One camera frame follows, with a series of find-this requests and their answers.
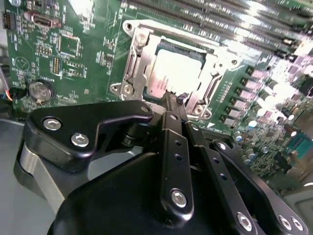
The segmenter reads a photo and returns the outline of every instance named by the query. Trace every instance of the electronic component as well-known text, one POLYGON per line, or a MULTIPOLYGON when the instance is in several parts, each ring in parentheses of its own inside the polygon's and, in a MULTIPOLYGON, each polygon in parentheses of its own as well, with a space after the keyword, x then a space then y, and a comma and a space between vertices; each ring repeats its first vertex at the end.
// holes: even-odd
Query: electronic component
POLYGON ((244 164, 249 165, 251 163, 251 159, 249 159, 246 155, 242 156, 244 164))
POLYGON ((76 58, 80 49, 80 39, 78 37, 60 34, 58 49, 62 55, 76 58))
POLYGON ((300 128, 311 140, 313 140, 313 113, 304 110, 294 123, 300 128))
POLYGON ((253 107, 254 112, 257 114, 257 116, 264 116, 267 110, 265 108, 262 108, 260 105, 255 105, 253 107))
POLYGON ((34 5, 37 7, 47 8, 56 5, 57 0, 34 0, 34 5))
POLYGON ((28 87, 29 95, 38 104, 45 104, 55 97, 55 89, 45 80, 35 80, 28 87))
POLYGON ((232 119, 231 117, 222 117, 221 118, 222 122, 227 125, 227 126, 233 126, 235 124, 235 120, 232 119))
POLYGON ((299 88, 299 91, 308 97, 313 97, 313 77, 306 76, 306 80, 299 88))
POLYGON ((297 131, 289 124, 285 124, 284 129, 291 137, 294 137, 297 134, 297 131))
POLYGON ((240 98, 246 99, 246 100, 251 100, 255 97, 255 94, 243 89, 238 89, 237 94, 240 98))
POLYGON ((273 137, 275 135, 275 131, 269 130, 268 133, 266 134, 266 137, 273 137))
POLYGON ((299 95, 299 94, 294 94, 294 95, 292 96, 292 100, 294 100, 294 101, 297 101, 299 98, 300 98, 300 95, 299 95))
POLYGON ((258 124, 257 121, 251 117, 247 117, 245 119, 245 123, 249 126, 249 127, 256 127, 256 125, 258 124))
POLYGON ((36 52, 43 55, 52 55, 52 49, 48 47, 43 47, 41 45, 36 46, 36 52))
POLYGON ((272 105, 275 103, 275 98, 269 93, 267 93, 266 91, 263 91, 260 97, 262 98, 262 100, 264 100, 265 103, 269 105, 272 105))
POLYGON ((53 58, 52 72, 54 74, 60 74, 61 62, 59 57, 53 58))
POLYGON ((232 100, 232 105, 236 109, 242 110, 242 109, 244 109, 247 106, 247 103, 242 101, 242 100, 239 100, 239 99, 233 99, 232 100))
POLYGON ((313 141, 303 133, 296 135, 288 144, 289 149, 295 150, 298 153, 297 158, 301 158, 312 147, 313 141))
POLYGON ((292 114, 292 112, 290 112, 287 108, 282 108, 282 114, 285 115, 286 118, 288 118, 289 121, 294 119, 294 115, 292 114))
POLYGON ((246 155, 251 160, 253 160, 255 157, 255 153, 252 148, 246 150, 246 155))
POLYGON ((235 109, 231 109, 231 108, 228 108, 227 109, 227 114, 230 116, 230 117, 233 117, 233 118, 238 118, 241 114, 241 112, 239 110, 235 110, 235 109))
POLYGON ((276 141, 275 141, 275 144, 277 145, 282 145, 284 142, 284 139, 283 138, 278 138, 276 141))
POLYGON ((20 5, 21 5, 21 0, 9 0, 9 2, 14 7, 20 7, 20 5))
POLYGON ((297 66, 292 65, 292 66, 290 66, 288 73, 295 75, 298 72, 298 69, 299 68, 297 66))
POLYGON ((255 90, 261 87, 260 83, 245 78, 243 79, 242 83, 248 90, 255 90))
POLYGON ((243 137, 242 137, 240 131, 234 132, 233 138, 234 138, 235 141, 238 141, 238 142, 243 140, 243 137))
POLYGON ((284 158, 284 156, 277 152, 274 156, 274 160, 277 162, 279 167, 283 170, 283 172, 286 174, 289 169, 291 169, 291 165, 288 164, 287 160, 284 158))
POLYGON ((39 27, 56 28, 61 26, 60 19, 37 13, 31 15, 31 21, 39 27))
POLYGON ((16 15, 10 12, 4 12, 2 15, 4 29, 16 29, 16 15))

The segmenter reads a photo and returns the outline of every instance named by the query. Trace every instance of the cable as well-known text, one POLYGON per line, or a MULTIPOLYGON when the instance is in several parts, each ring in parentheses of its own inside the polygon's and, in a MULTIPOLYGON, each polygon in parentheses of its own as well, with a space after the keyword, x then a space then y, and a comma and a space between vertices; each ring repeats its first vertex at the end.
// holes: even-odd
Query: cable
POLYGON ((12 99, 11 96, 10 96, 9 90, 6 90, 6 91, 5 91, 5 94, 6 94, 6 97, 7 97, 10 101, 13 101, 13 99, 12 99))

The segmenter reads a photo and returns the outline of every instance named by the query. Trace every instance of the capacitor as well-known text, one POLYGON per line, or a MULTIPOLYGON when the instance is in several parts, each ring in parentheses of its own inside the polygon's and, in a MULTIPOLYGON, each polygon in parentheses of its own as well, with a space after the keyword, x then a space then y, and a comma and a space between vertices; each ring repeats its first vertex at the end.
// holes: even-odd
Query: capacitor
POLYGON ((240 133, 239 131, 236 131, 236 132, 233 134, 233 137, 234 137, 234 140, 235 140, 235 141, 238 141, 238 142, 240 142, 240 141, 243 140, 243 137, 242 137, 242 135, 241 135, 241 133, 240 133))
POLYGON ((284 125, 284 129, 291 137, 294 137, 297 134, 296 130, 289 124, 284 125))
POLYGON ((248 157, 249 159, 251 159, 251 160, 255 157, 255 153, 254 153, 254 151, 253 151, 252 148, 250 148, 250 149, 248 149, 248 150, 246 151, 246 155, 247 155, 247 157, 248 157))
POLYGON ((258 116, 264 116, 267 111, 265 108, 262 108, 260 105, 255 105, 253 107, 253 110, 258 116))
POLYGON ((262 153, 268 153, 268 147, 267 146, 264 146, 263 148, 262 148, 262 153))
POLYGON ((246 118, 245 122, 249 127, 256 127, 256 125, 258 124, 257 121, 251 117, 246 118))
POLYGON ((249 165, 251 162, 251 160, 246 155, 243 155, 242 159, 244 161, 244 164, 246 165, 249 165))
POLYGON ((289 121, 294 119, 294 115, 292 114, 292 112, 290 112, 287 108, 282 108, 282 114, 285 115, 286 118, 288 118, 289 121))
POLYGON ((281 92, 284 89, 284 85, 272 80, 268 86, 276 93, 281 92))
POLYGON ((275 98, 272 95, 270 95, 269 93, 267 93, 267 92, 263 92, 260 97, 267 104, 274 104, 275 103, 275 98))
POLYGON ((21 0, 9 0, 12 6, 19 7, 21 5, 21 0))

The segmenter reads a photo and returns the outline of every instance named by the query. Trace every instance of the black plastic part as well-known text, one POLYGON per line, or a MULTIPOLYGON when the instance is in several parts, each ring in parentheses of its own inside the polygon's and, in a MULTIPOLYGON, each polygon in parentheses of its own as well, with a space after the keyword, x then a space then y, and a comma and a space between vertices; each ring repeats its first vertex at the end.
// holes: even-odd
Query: black plastic part
POLYGON ((0 118, 8 119, 12 116, 12 105, 0 101, 0 118))
POLYGON ((162 158, 158 216, 170 226, 182 226, 194 213, 194 202, 190 176, 188 141, 182 136, 181 120, 173 112, 162 117, 160 157, 162 158), (178 190, 184 194, 187 205, 174 204, 171 193, 178 190))
POLYGON ((231 175, 236 175, 237 180, 244 184, 245 193, 253 198, 255 207, 255 216, 258 224, 269 235, 308 235, 308 228, 302 219, 290 209, 286 203, 279 198, 267 184, 253 173, 242 161, 236 156, 238 147, 234 145, 232 148, 221 141, 214 141, 211 147, 220 153, 223 157, 227 169, 231 175), (279 216, 286 218, 291 224, 291 231, 287 230, 280 222, 279 216), (303 226, 303 231, 296 228, 291 221, 291 217, 296 218, 303 226))
POLYGON ((12 99, 22 99, 23 97, 27 96, 27 90, 12 87, 9 91, 12 99))
POLYGON ((290 170, 292 168, 292 166, 290 164, 288 164, 286 158, 284 158, 284 156, 280 152, 277 152, 275 154, 274 160, 277 161, 279 167, 281 169, 283 169, 283 172, 285 174, 288 172, 288 170, 290 170))
POLYGON ((99 136, 107 137, 102 144, 106 148, 121 124, 145 123, 152 117, 152 110, 137 100, 37 109, 25 123, 23 139, 30 151, 63 170, 77 172, 88 167, 98 150, 99 136), (46 118, 59 120, 62 127, 57 131, 46 129, 46 118), (86 135, 89 144, 83 148, 73 145, 71 137, 75 133, 86 135))
POLYGON ((194 126, 191 122, 185 124, 190 148, 193 153, 191 157, 199 159, 198 161, 202 165, 202 169, 207 173, 208 178, 213 181, 213 190, 217 192, 225 213, 225 223, 229 224, 230 231, 228 233, 234 235, 257 235, 260 231, 257 231, 223 159, 218 152, 208 147, 200 128, 195 130, 194 126), (239 212, 243 213, 250 220, 252 231, 248 232, 239 224, 237 219, 239 212))
POLYGON ((202 173, 191 170, 195 213, 182 228, 164 226, 154 204, 161 158, 139 155, 72 192, 53 223, 54 235, 220 235, 227 226, 202 173))
POLYGON ((166 110, 173 112, 180 117, 183 122, 188 121, 188 117, 185 111, 184 103, 171 92, 166 92, 161 98, 159 105, 166 108, 166 110))

